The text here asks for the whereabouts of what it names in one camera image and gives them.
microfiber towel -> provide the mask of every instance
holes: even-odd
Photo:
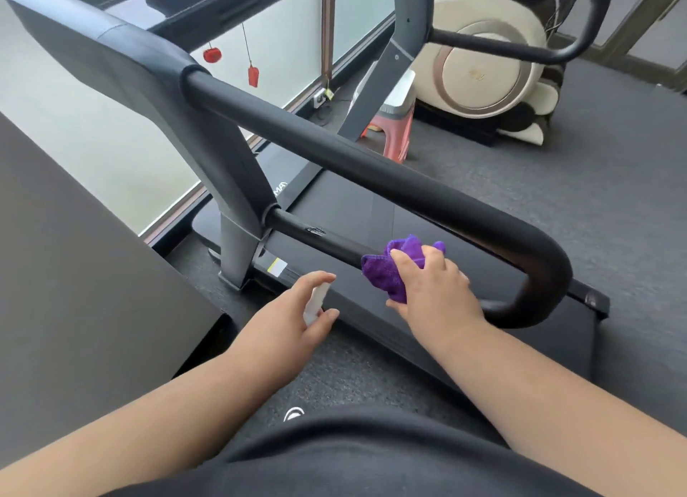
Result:
[[[446,245],[443,242],[435,242],[434,247],[446,254]],[[415,235],[409,235],[407,239],[392,240],[388,243],[384,255],[364,255],[361,262],[363,275],[374,287],[389,293],[389,298],[394,302],[407,303],[405,285],[400,279],[399,269],[391,258],[392,249],[403,251],[420,269],[425,268],[423,243]]]

red ornament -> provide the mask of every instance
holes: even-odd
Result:
[[[251,64],[251,66],[248,67],[248,84],[251,85],[252,87],[257,88],[259,77],[260,77],[260,71],[258,70],[257,67],[253,67],[253,64]]]
[[[222,51],[217,47],[210,47],[203,51],[203,59],[208,63],[217,63],[222,59]]]

person's left hand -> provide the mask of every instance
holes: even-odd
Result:
[[[307,327],[303,311],[313,289],[336,275],[314,271],[265,305],[238,334],[226,354],[235,357],[245,375],[276,392],[293,381],[329,334],[339,311],[320,311]]]

gold logo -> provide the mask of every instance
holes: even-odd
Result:
[[[468,71],[468,76],[470,76],[470,79],[474,79],[476,82],[480,82],[484,79],[484,74],[478,71],[478,69],[472,67]]]

dark clothing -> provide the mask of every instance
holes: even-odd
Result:
[[[202,466],[116,497],[593,496],[513,451],[393,408],[297,417]]]

